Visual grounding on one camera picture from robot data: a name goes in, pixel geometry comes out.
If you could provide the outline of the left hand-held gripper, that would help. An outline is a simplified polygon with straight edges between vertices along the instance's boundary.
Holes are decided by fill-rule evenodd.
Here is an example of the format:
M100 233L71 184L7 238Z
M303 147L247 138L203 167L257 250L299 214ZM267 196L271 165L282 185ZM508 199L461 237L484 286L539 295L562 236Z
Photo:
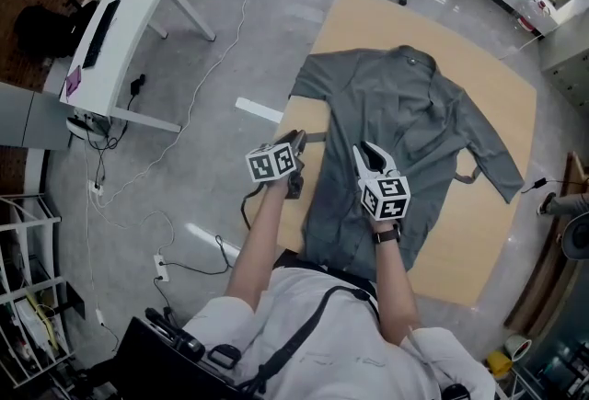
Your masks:
M305 130L291 130L275 141L254 149L245 156L251 180L254 183L269 184L288 178L288 200L297 200L304 186L302 176L304 163L298 158L305 151L307 133Z

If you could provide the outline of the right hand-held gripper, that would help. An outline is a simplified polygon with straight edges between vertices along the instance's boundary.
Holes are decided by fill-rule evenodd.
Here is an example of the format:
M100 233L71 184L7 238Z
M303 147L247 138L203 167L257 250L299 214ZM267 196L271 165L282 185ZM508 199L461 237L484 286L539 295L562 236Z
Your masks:
M360 188L360 202L375 221L403 219L410 203L410 188L393 157L374 143L362 141L368 166L356 145L352 147Z

